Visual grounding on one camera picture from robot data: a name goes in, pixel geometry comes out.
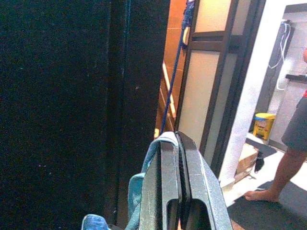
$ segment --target man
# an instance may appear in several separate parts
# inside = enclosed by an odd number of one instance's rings
[[[303,53],[303,58],[307,63],[307,48]],[[278,165],[273,185],[268,190],[245,193],[246,200],[278,202],[280,192],[304,163],[307,157],[307,91],[296,106],[296,111],[288,124],[282,141],[288,150]]]

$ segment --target gray shorts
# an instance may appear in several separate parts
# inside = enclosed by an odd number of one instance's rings
[[[307,151],[307,98],[296,106],[291,121],[282,137],[283,143],[294,150]]]

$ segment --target yellow bucket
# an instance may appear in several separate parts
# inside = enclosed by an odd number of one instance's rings
[[[254,136],[260,136],[264,140],[267,140],[270,135],[270,131],[275,120],[274,114],[259,113],[255,117]]]

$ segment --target bare foot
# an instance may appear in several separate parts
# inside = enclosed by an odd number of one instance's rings
[[[269,190],[264,191],[248,191],[244,194],[246,200],[266,200],[270,202],[278,202],[278,196],[273,195]]]

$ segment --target floor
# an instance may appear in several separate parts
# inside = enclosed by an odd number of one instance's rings
[[[248,138],[253,139],[258,142],[262,142],[261,139],[255,138],[254,136],[249,136]],[[276,169],[279,161],[283,157],[283,152],[277,150],[277,152],[269,157],[264,158],[264,166],[258,172],[252,173],[242,179],[241,181],[234,184],[231,190],[224,192],[224,198],[227,207],[234,204],[234,201],[240,198],[245,192],[250,190],[256,190],[260,185],[272,181],[274,179]],[[307,162],[305,162],[300,169],[300,171],[291,179],[291,182],[297,185],[298,187],[307,191],[307,183],[306,183],[306,175],[307,175]],[[243,230],[243,228],[233,222],[234,230]]]

